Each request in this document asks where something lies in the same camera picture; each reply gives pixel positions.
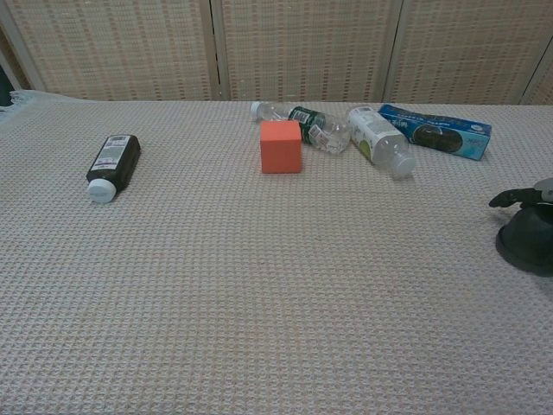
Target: table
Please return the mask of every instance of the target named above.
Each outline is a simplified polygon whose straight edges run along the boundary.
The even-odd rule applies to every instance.
[[[553,280],[494,237],[551,176],[550,106],[399,105],[493,126],[481,162],[350,146],[260,173],[246,102],[20,93],[0,124],[1,413],[551,413]],[[352,104],[306,103],[343,114]],[[130,186],[91,203],[108,135]]]

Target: plastic water bottle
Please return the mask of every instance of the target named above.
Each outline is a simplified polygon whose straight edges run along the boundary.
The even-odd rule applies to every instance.
[[[415,168],[407,138],[370,106],[352,108],[347,121],[352,141],[375,166],[389,169],[396,178],[408,176]]]
[[[251,104],[250,111],[257,120],[297,120],[302,131],[302,141],[317,149],[338,154],[349,144],[347,122],[334,115],[278,102],[254,102]]]

